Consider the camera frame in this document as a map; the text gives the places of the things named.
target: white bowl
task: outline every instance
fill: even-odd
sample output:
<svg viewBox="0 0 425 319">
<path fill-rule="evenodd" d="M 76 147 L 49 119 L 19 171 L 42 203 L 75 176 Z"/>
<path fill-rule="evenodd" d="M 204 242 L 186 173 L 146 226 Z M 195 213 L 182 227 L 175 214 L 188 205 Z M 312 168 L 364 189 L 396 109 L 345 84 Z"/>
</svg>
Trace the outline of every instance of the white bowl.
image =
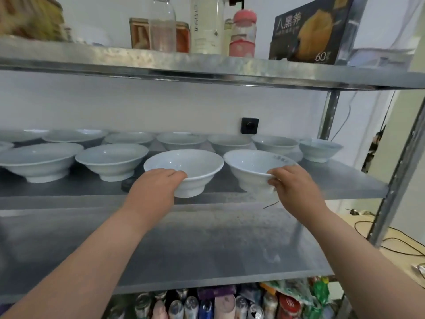
<svg viewBox="0 0 425 319">
<path fill-rule="evenodd" d="M 254 135 L 252 137 L 258 150 L 285 155 L 298 146 L 298 141 L 273 135 Z"/>
<path fill-rule="evenodd" d="M 0 141 L 0 152 L 12 149 L 14 146 L 15 145 L 13 143 Z"/>
<path fill-rule="evenodd" d="M 43 143 L 0 153 L 0 166 L 28 182 L 50 182 L 65 177 L 74 156 L 84 150 L 76 143 Z"/>
<path fill-rule="evenodd" d="M 312 162 L 327 162 L 342 148 L 341 144 L 327 140 L 306 139 L 300 141 L 300 150 L 303 152 L 304 158 Z"/>
<path fill-rule="evenodd" d="M 210 135 L 208 142 L 219 155 L 239 149 L 248 149 L 251 145 L 251 137 L 247 135 Z"/>
<path fill-rule="evenodd" d="M 145 171 L 152 169 L 175 169 L 187 173 L 187 178 L 178 186 L 174 197 L 190 198 L 199 195 L 205 185 L 224 166 L 223 158 L 205 150 L 174 150 L 162 152 L 146 160 Z"/>
<path fill-rule="evenodd" d="M 80 143 L 104 138 L 107 131 L 102 130 L 54 130 L 43 136 L 46 142 Z"/>
<path fill-rule="evenodd" d="M 25 142 L 40 139 L 48 130 L 0 130 L 0 141 Z"/>
<path fill-rule="evenodd" d="M 157 140 L 167 150 L 199 149 L 207 137 L 190 132 L 169 132 L 158 135 Z"/>
<path fill-rule="evenodd" d="M 229 151 L 224 155 L 224 160 L 238 179 L 239 187 L 255 197 L 273 194 L 274 187 L 267 183 L 273 176 L 267 171 L 296 164 L 285 156 L 260 150 Z"/>
<path fill-rule="evenodd" d="M 121 132 L 108 135 L 104 141 L 105 143 L 134 143 L 142 144 L 149 147 L 155 136 L 151 133 L 146 132 Z"/>
<path fill-rule="evenodd" d="M 149 149 L 140 144 L 105 144 L 86 149 L 75 160 L 82 163 L 103 181 L 114 182 L 130 178 Z"/>
</svg>

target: hand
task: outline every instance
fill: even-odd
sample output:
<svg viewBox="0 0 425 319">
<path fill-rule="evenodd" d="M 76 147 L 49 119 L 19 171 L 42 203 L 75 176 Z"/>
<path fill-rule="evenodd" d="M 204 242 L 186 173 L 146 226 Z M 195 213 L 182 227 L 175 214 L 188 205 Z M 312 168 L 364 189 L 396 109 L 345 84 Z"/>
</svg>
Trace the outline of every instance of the hand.
<svg viewBox="0 0 425 319">
<path fill-rule="evenodd" d="M 329 210 L 322 194 L 309 175 L 299 165 L 284 166 L 269 170 L 276 179 L 270 179 L 269 184 L 276 187 L 279 199 L 289 211 L 304 226 L 316 220 L 316 215 Z"/>
<path fill-rule="evenodd" d="M 173 207 L 174 190 L 185 178 L 184 171 L 149 170 L 133 184 L 121 210 L 131 215 L 139 230 L 147 232 Z"/>
</svg>

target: forearm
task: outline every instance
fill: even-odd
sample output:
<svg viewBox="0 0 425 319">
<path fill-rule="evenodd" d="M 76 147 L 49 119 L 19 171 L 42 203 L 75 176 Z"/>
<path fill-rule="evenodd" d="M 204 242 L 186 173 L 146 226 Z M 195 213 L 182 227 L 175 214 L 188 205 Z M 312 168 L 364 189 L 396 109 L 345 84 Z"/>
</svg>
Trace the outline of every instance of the forearm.
<svg viewBox="0 0 425 319">
<path fill-rule="evenodd" d="M 122 210 L 106 220 L 4 319 L 100 318 L 144 231 Z"/>
<path fill-rule="evenodd" d="M 326 210 L 318 215 L 307 227 L 360 318 L 413 319 L 425 313 L 419 285 L 337 214 Z"/>
</svg>

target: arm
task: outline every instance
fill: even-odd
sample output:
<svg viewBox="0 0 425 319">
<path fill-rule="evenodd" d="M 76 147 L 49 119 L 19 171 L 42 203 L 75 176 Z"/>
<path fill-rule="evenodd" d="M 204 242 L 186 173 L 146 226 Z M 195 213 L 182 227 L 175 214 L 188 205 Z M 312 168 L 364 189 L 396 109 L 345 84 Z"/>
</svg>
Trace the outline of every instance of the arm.
<svg viewBox="0 0 425 319">
<path fill-rule="evenodd" d="M 174 190 L 186 177 L 165 169 L 143 174 L 123 207 L 2 319 L 100 318 L 135 248 L 171 209 Z"/>
<path fill-rule="evenodd" d="M 360 318 L 419 319 L 425 290 L 402 273 L 337 214 L 300 166 L 269 171 L 269 180 L 294 217 L 313 234 Z"/>
</svg>

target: black power outlet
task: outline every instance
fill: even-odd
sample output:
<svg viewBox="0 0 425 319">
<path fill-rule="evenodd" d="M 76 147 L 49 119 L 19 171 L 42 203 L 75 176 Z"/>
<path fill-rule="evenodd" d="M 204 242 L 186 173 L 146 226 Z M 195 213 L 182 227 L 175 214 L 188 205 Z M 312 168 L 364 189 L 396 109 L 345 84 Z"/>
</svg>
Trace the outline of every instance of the black power outlet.
<svg viewBox="0 0 425 319">
<path fill-rule="evenodd" d="M 242 134 L 257 134 L 259 119 L 243 117 L 241 123 Z"/>
</svg>

